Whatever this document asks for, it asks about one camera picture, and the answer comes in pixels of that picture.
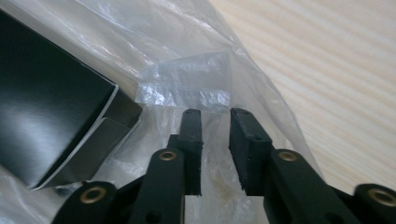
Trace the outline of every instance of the light wood grain surface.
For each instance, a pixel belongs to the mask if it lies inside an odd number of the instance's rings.
[[[210,2],[294,111],[326,181],[396,189],[396,1]]]

